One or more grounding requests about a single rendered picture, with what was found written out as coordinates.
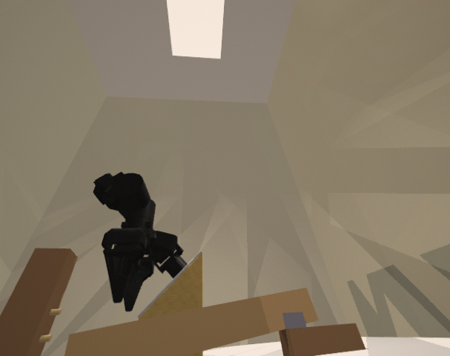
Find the long brown wooden rail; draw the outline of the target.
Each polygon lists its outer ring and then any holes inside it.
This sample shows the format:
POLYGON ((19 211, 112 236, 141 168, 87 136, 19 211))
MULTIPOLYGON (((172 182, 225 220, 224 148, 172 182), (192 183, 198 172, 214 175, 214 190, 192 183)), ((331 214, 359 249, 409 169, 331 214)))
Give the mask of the long brown wooden rail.
POLYGON ((286 312, 318 321, 303 288, 72 333, 64 356, 188 356, 284 330, 286 312))

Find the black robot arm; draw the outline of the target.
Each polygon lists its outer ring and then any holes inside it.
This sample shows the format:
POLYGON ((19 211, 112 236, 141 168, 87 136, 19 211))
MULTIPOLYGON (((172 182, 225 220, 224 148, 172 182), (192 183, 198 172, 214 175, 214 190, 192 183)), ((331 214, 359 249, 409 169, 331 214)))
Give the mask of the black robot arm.
MULTIPOLYGON (((109 173, 96 179, 94 184, 96 186, 93 193, 101 204, 118 211, 125 219, 147 217, 154 221, 156 203, 150 199, 140 174, 119 172, 112 177, 109 173)), ((180 256, 184 250, 177 243, 178 237, 151 230, 150 225, 146 227, 145 234, 148 239, 147 246, 151 248, 151 254, 146 255, 154 261, 162 274, 167 271, 174 279, 187 265, 180 256), (159 266, 157 263, 163 264, 159 266)))

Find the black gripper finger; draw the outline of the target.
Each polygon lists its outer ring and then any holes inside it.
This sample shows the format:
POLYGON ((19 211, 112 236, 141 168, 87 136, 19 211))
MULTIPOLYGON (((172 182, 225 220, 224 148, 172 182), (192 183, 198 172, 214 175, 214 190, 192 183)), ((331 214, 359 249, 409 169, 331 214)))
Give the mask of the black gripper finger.
POLYGON ((120 303, 134 265, 145 255, 143 248, 105 249, 103 251, 110 279, 113 302, 120 303))
POLYGON ((152 271, 132 272, 124 295, 125 311, 133 311, 142 283, 152 276, 152 271))

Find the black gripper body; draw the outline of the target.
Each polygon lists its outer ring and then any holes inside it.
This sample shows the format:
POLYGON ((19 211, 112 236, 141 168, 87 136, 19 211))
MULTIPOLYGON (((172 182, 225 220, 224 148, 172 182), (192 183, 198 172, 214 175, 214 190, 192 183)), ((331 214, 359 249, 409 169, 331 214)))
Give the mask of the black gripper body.
MULTIPOLYGON (((147 246, 148 239, 146 227, 153 230, 153 220, 147 217, 129 217, 121 223, 121 228, 112 228, 104 234, 102 247, 105 249, 143 248, 145 254, 151 254, 147 246)), ((134 265, 132 272, 152 271, 154 274, 154 261, 150 257, 141 257, 134 265)))

